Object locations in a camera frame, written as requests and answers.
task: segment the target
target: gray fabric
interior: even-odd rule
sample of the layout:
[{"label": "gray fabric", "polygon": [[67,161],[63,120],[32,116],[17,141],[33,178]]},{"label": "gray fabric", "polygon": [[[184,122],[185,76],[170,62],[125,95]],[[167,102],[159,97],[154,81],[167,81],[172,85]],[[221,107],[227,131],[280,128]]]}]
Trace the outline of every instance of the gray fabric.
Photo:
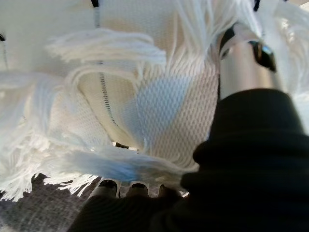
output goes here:
[{"label": "gray fabric", "polygon": [[0,232],[62,232],[74,221],[83,202],[94,189],[99,178],[81,197],[59,185],[43,185],[43,175],[32,180],[32,193],[14,203],[0,201]]}]

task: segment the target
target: black sleeve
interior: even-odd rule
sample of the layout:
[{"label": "black sleeve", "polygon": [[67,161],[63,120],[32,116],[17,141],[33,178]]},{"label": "black sleeve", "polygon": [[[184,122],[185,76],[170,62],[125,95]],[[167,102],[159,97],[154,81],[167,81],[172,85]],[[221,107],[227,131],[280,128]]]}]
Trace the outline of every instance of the black sleeve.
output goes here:
[{"label": "black sleeve", "polygon": [[190,192],[150,231],[309,231],[309,138],[288,95],[248,90],[218,102],[194,152]]}]

